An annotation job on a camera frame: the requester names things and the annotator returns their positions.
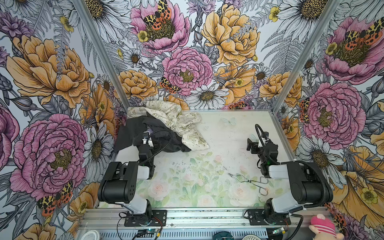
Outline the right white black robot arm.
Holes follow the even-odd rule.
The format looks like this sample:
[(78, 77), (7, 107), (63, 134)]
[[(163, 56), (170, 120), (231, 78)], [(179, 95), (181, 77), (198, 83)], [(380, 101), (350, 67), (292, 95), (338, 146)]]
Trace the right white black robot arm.
[(259, 157), (257, 167), (266, 179), (285, 179), (289, 189), (283, 195), (266, 201), (260, 213), (251, 214), (273, 225), (288, 220), (289, 215), (308, 208), (321, 207), (333, 200), (333, 190), (316, 163), (294, 160), (279, 162), (279, 146), (273, 143), (260, 125), (255, 125), (258, 141), (248, 139), (247, 150)]

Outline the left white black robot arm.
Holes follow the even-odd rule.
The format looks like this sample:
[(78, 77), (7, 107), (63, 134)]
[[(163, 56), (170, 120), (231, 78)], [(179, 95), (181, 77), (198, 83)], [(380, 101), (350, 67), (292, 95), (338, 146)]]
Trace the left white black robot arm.
[(130, 226), (148, 226), (153, 218), (149, 200), (136, 193), (139, 180), (150, 180), (154, 176), (153, 130), (143, 133), (139, 145), (139, 159), (133, 162), (112, 162), (108, 165), (98, 189), (98, 199), (108, 204), (119, 205), (128, 210), (126, 219)]

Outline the black cloth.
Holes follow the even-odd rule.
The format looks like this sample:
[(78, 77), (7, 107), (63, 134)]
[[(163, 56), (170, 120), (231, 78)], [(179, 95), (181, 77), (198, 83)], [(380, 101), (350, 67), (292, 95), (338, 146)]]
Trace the black cloth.
[(160, 120), (151, 115), (127, 119), (119, 128), (115, 143), (115, 152), (134, 146), (134, 138), (145, 131), (151, 131), (153, 148), (167, 153), (190, 152), (191, 149), (182, 143), (182, 138), (167, 128)]

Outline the cream patterned cloth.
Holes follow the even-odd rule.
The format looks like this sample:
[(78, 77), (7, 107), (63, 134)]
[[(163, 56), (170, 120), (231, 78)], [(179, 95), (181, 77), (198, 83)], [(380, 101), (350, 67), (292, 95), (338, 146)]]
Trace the cream patterned cloth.
[(195, 112), (183, 113), (182, 107), (173, 102), (148, 101), (144, 107), (128, 108), (129, 119), (150, 114), (160, 120), (167, 128), (182, 138), (182, 143), (192, 151), (209, 149), (208, 142), (197, 130), (196, 124), (202, 121), (201, 115)]

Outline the white round mesh object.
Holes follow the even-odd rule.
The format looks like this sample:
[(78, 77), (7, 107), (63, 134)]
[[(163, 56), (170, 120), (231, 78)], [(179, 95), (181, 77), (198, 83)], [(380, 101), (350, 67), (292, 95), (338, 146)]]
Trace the white round mesh object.
[(258, 236), (256, 235), (246, 235), (242, 238), (242, 240), (262, 240), (261, 238), (259, 238)]

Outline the green circuit board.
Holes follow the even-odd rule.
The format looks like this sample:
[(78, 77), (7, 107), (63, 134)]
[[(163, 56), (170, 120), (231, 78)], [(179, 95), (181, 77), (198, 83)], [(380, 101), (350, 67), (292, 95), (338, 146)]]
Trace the green circuit board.
[(143, 230), (138, 230), (137, 236), (143, 237), (143, 238), (150, 238), (150, 237), (157, 236), (160, 233), (161, 233), (161, 229), (143, 229)]

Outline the dark teal round object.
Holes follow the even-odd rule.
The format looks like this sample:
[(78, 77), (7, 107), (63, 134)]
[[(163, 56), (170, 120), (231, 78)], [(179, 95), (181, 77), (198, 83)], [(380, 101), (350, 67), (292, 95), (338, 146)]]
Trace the dark teal round object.
[(213, 235), (212, 240), (234, 240), (230, 232), (219, 232)]

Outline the pink plush toy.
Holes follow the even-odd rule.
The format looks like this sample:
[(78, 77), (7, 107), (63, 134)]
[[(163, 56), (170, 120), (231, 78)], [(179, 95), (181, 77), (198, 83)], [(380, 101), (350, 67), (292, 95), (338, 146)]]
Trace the pink plush toy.
[(313, 240), (344, 240), (342, 233), (336, 232), (334, 223), (324, 215), (318, 214), (311, 218), (309, 229), (315, 234)]

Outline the white round lid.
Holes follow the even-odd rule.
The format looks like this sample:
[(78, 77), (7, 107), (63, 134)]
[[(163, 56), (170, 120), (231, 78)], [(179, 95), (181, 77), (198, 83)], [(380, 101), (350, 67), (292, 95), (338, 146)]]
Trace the white round lid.
[(83, 234), (81, 240), (101, 240), (101, 235), (96, 230), (90, 230)]

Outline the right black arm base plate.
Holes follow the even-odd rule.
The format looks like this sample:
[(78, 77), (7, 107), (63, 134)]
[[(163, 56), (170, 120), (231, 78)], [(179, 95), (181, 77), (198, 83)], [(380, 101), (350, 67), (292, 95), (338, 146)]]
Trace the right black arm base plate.
[(289, 226), (290, 217), (275, 212), (266, 213), (264, 209), (248, 209), (244, 218), (249, 220), (251, 226)]

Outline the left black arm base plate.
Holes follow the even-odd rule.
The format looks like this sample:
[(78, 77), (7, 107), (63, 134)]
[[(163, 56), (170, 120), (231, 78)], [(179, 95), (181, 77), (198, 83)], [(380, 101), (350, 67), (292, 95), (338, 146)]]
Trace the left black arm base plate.
[(168, 211), (151, 210), (141, 215), (128, 216), (125, 227), (164, 227), (167, 222)]

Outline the aluminium front rail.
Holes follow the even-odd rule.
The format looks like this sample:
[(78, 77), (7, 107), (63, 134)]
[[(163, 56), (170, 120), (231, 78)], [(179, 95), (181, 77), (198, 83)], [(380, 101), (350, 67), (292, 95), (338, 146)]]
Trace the aluminium front rail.
[[(173, 229), (250, 229), (253, 226), (244, 218), (248, 208), (170, 208), (164, 230)], [(79, 231), (86, 230), (141, 230), (146, 227), (125, 227), (119, 213), (122, 209), (106, 208), (87, 210)]]

